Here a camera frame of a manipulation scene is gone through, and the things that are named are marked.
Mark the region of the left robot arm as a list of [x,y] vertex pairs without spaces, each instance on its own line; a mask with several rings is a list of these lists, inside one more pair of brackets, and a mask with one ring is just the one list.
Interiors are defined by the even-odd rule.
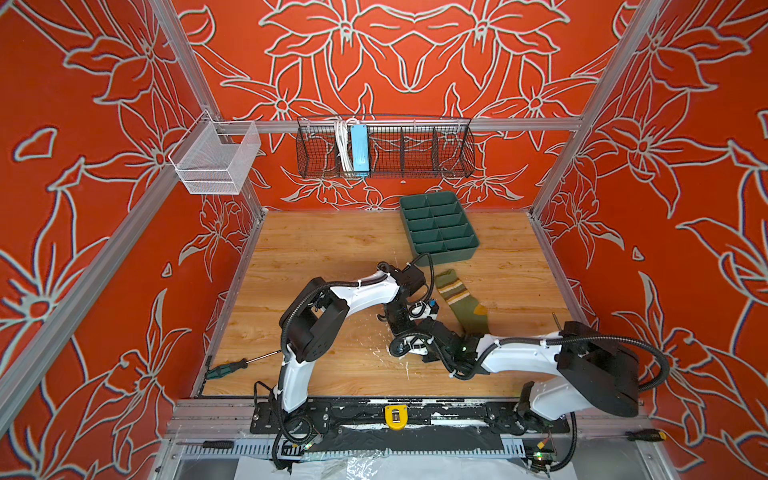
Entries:
[[383,321],[393,335],[390,353],[409,353],[440,359],[437,346],[437,306],[428,290],[420,299],[410,298],[427,285],[419,268],[420,257],[399,268],[380,262],[374,274],[355,281],[311,279],[279,321],[280,373],[269,394],[270,407],[281,420],[299,415],[308,401],[315,363],[333,346],[348,317],[369,308],[384,308]]

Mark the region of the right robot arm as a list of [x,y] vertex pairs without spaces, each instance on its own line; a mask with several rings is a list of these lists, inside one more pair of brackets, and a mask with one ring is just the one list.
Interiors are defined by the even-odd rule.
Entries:
[[521,390],[517,414],[554,421],[596,408],[617,417],[634,417],[639,395],[665,383],[670,363],[658,348],[643,341],[602,335],[569,321],[554,334],[540,337],[460,336],[441,322],[424,319],[399,331],[390,354],[416,354],[426,363],[439,361],[449,375],[469,381],[479,375],[518,371],[549,375]]

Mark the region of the green striped sock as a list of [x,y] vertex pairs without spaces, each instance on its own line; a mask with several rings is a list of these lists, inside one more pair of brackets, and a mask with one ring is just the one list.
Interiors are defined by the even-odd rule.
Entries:
[[490,332],[488,309],[471,294],[453,269],[438,274],[435,277],[435,285],[466,333]]

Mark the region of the green compartment tray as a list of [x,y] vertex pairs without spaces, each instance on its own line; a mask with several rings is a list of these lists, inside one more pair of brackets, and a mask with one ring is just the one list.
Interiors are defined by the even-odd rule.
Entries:
[[458,197],[450,191],[401,197],[400,215],[420,267],[471,259],[480,241]]

